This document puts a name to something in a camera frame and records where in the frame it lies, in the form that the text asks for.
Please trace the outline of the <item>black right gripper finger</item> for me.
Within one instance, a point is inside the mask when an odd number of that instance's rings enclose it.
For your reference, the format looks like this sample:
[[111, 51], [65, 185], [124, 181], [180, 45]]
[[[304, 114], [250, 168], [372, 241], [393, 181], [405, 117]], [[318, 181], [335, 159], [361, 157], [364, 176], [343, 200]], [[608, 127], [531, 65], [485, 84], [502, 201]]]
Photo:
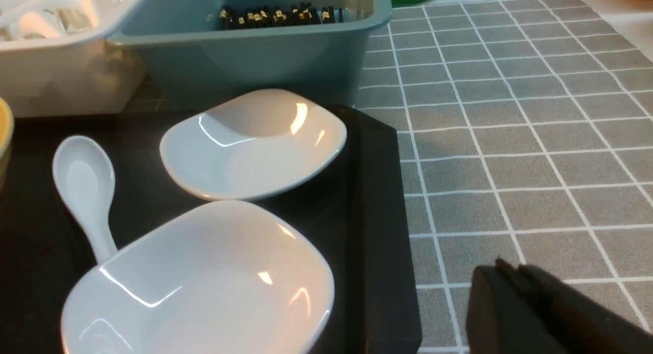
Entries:
[[534, 264], [474, 268], [465, 331], [471, 353], [651, 353], [652, 337]]

